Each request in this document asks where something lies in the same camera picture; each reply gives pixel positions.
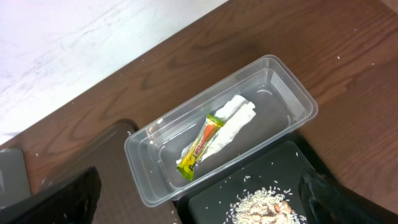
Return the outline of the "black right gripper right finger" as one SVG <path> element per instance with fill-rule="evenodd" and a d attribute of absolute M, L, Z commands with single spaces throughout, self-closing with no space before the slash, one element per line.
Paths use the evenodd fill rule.
<path fill-rule="evenodd" d="M 397 214 L 313 169 L 305 169 L 299 195 L 309 224 L 397 224 Z"/>

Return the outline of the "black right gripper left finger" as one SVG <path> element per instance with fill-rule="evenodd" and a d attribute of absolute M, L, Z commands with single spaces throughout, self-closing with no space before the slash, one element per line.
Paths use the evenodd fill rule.
<path fill-rule="evenodd" d="M 96 167 L 89 167 L 1 210 L 1 224 L 90 224 L 101 193 Z"/>

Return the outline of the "rice food scraps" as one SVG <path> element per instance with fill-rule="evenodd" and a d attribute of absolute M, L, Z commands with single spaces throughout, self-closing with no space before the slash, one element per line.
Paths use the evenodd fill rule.
<path fill-rule="evenodd" d="M 295 146 L 273 149 L 190 200 L 196 223 L 306 223 L 299 180 L 311 164 Z"/>

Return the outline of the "white tissue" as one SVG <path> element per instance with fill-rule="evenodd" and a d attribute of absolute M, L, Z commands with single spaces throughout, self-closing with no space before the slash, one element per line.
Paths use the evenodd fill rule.
<path fill-rule="evenodd" d="M 221 151 L 231 143 L 241 128 L 248 124 L 256 115 L 255 105 L 241 95 L 234 95 L 222 108 L 216 111 L 215 116 L 225 122 L 206 146 L 206 151 L 200 161 Z"/>

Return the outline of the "green orange snack wrapper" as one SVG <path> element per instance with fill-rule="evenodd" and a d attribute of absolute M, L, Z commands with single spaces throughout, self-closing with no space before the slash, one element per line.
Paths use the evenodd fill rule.
<path fill-rule="evenodd" d="M 194 176 L 195 164 L 202 157 L 205 148 L 213 139 L 214 135 L 224 126 L 224 121 L 208 114 L 197 138 L 177 165 L 177 170 L 188 180 Z"/>

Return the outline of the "black waste tray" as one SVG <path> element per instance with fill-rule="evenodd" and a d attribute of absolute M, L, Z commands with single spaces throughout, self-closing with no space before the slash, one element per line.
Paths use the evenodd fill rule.
<path fill-rule="evenodd" d="M 290 133 L 183 196 L 177 203 L 178 215 L 183 224 L 231 223 L 235 203 L 266 189 L 285 195 L 298 222 L 306 223 L 299 181 L 303 170 L 308 168 L 332 176 L 311 145 L 300 135 Z"/>

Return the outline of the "grey plastic dishwasher rack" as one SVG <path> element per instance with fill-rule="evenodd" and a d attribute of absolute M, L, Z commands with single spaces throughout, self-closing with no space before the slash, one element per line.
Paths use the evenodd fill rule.
<path fill-rule="evenodd" d="M 31 196 L 23 152 L 1 150 L 1 209 Z"/>

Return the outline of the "clear plastic waste bin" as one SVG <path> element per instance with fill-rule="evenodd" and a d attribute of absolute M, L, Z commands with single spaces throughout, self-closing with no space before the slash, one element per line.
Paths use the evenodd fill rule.
<path fill-rule="evenodd" d="M 200 162 L 193 180 L 177 159 L 197 137 L 205 118 L 234 95 L 254 103 L 255 117 L 219 153 Z M 285 64 L 265 55 L 199 93 L 126 139 L 127 161 L 142 202 L 156 207 L 240 163 L 318 113 L 317 102 Z"/>

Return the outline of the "dark brown serving tray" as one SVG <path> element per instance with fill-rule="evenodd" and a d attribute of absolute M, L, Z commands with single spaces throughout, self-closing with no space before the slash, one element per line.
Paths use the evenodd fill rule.
<path fill-rule="evenodd" d="M 101 194 L 93 223 L 180 223 L 171 201 L 151 208 L 139 196 L 124 150 L 125 140 L 135 131 L 136 125 L 131 120 L 114 123 L 51 171 L 41 182 L 40 190 L 95 166 L 101 178 Z"/>

